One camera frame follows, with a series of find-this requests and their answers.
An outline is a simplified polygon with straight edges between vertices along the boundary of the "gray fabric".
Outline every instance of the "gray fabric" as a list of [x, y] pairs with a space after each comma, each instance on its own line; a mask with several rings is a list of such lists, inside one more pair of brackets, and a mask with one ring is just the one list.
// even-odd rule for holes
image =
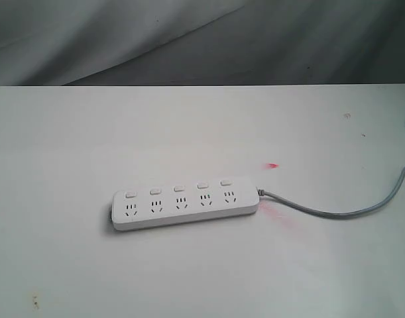
[[405, 82], [405, 0], [0, 0], [0, 85], [71, 81]]

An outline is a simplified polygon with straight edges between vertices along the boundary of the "white table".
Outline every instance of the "white table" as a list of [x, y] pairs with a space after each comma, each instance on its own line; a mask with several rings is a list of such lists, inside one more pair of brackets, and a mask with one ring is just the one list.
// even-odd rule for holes
[[404, 124], [405, 85], [0, 87], [0, 317], [405, 317], [405, 182], [353, 221], [263, 202], [109, 222], [119, 189], [235, 175], [366, 207], [405, 165]]

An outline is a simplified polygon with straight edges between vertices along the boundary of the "dirt speck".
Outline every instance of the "dirt speck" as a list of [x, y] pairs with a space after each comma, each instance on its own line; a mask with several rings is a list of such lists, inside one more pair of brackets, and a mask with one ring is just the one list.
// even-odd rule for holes
[[40, 306], [39, 306], [39, 304], [38, 304], [38, 302], [37, 302], [37, 296], [36, 296], [36, 295], [33, 295], [33, 297], [32, 297], [32, 306], [33, 306], [33, 308], [34, 308], [35, 310], [39, 310], [39, 309], [40, 309]]

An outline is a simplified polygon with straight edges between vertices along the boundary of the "gray cable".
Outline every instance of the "gray cable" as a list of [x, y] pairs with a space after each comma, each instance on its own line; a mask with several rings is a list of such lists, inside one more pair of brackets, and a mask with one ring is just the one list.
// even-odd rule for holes
[[287, 205], [287, 206], [297, 209], [301, 212], [304, 212], [304, 213], [307, 213], [310, 215], [314, 215], [315, 217], [322, 217], [324, 219], [348, 220], [348, 219], [354, 219], [356, 217], [364, 217], [365, 215], [368, 215], [369, 213], [372, 213], [373, 211], [377, 211], [381, 207], [388, 204], [389, 201], [392, 200], [392, 198], [396, 195], [396, 193], [400, 189], [402, 182], [404, 181], [404, 178], [405, 178], [405, 167], [402, 169], [400, 177], [399, 177], [398, 181], [396, 182], [394, 188], [392, 189], [390, 194], [388, 194], [388, 196], [385, 197], [384, 200], [382, 200], [381, 202], [379, 202], [371, 207], [368, 207], [366, 209], [353, 211], [353, 212], [347, 212], [347, 213], [332, 213], [332, 212], [324, 212], [324, 211], [319, 211], [319, 210], [315, 210], [315, 209], [310, 209], [309, 207], [303, 207], [302, 205], [291, 202], [287, 199], [284, 199], [283, 197], [280, 197], [271, 192], [267, 192], [263, 189], [259, 189], [258, 194], [260, 195], [260, 197], [263, 197], [263, 196], [271, 197], [272, 199], [274, 199], [275, 201], [277, 201], [281, 204]]

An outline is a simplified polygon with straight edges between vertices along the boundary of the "table surface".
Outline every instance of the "table surface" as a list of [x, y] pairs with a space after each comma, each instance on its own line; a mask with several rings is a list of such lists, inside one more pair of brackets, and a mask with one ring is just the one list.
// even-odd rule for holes
[[405, 317], [405, 182], [352, 221], [109, 222], [119, 189], [221, 176], [370, 206], [404, 125], [405, 85], [0, 87], [0, 317]]

